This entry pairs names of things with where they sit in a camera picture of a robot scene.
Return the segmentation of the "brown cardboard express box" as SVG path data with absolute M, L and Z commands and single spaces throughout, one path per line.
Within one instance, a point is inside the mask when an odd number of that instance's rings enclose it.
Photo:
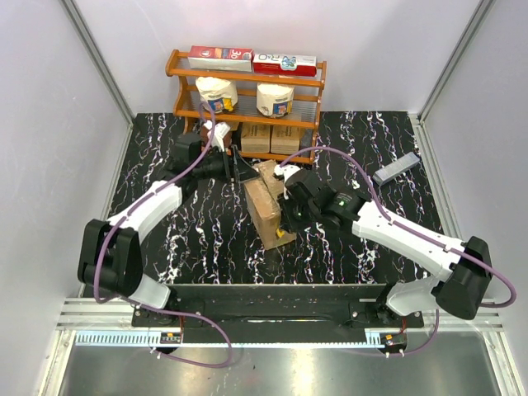
M 283 182 L 273 177 L 277 163 L 267 160 L 252 167 L 257 169 L 260 177 L 243 183 L 247 210 L 257 230 L 265 250 L 278 248 L 296 240 L 295 233 L 286 232 L 283 238 L 276 236 L 276 229 L 281 228 L 281 208 L 278 196 L 283 193 Z

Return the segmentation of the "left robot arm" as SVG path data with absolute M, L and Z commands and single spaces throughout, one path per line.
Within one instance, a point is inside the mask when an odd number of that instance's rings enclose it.
M 154 227 L 192 196 L 201 180 L 248 182 L 259 173 L 233 148 L 226 152 L 222 139 L 208 148 L 197 134 L 183 134 L 158 179 L 130 207 L 107 220 L 87 223 L 78 264 L 78 280 L 94 292 L 150 307 L 150 317 L 161 326 L 176 322 L 179 308 L 167 285 L 144 273 L 141 244 Z

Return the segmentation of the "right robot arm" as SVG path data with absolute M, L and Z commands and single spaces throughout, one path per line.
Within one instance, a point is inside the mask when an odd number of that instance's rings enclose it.
M 333 189 L 308 169 L 276 166 L 273 176 L 283 183 L 278 201 L 285 231 L 320 224 L 378 243 L 428 272 L 421 280 L 385 286 L 375 306 L 379 323 L 392 327 L 409 314 L 433 309 L 475 318 L 492 279 L 489 248 L 482 239 L 464 242 L 426 229 L 360 192 Z

